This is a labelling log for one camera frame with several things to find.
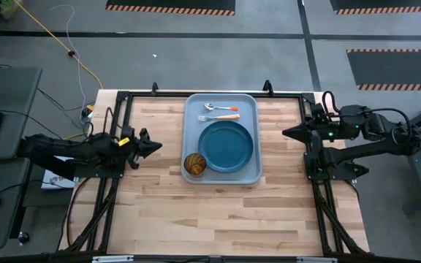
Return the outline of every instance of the orange and black striped border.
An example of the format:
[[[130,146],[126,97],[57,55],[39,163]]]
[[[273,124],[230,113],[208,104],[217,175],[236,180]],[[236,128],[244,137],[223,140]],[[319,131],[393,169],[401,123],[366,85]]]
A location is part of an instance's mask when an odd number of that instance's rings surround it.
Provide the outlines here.
[[[380,7],[380,8],[352,8],[334,10],[337,15],[366,15],[421,12],[421,7]]]
[[[347,50],[347,53],[351,52],[421,52],[421,48],[357,48]]]
[[[421,91],[421,84],[362,84],[361,91]]]
[[[105,7],[110,11],[134,11],[134,12],[160,12],[170,14],[189,14],[189,15],[223,15],[233,16],[235,11],[221,9],[197,9],[197,8],[179,8],[179,7],[144,7],[111,4]]]

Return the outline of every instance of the wooden table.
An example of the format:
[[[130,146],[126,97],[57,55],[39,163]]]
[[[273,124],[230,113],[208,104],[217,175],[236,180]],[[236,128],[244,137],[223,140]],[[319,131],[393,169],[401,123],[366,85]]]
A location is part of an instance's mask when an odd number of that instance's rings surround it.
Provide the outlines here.
[[[102,130],[116,90],[98,94],[93,124]],[[317,101],[321,94],[315,93]],[[322,255],[313,190],[306,180],[305,145],[284,137],[282,129],[300,123],[296,99],[257,99],[263,176],[248,186],[203,186],[181,177],[181,140],[186,98],[135,98],[130,125],[145,127],[163,147],[140,168],[128,165],[120,180],[111,226],[109,254],[238,256]],[[124,109],[120,120],[123,120]],[[344,142],[334,142],[344,147]],[[99,180],[90,180],[72,208],[72,238],[92,216]],[[368,250],[357,196],[333,181],[338,218],[358,245]],[[98,246],[103,222],[97,234]],[[334,249],[332,227],[327,224]]]

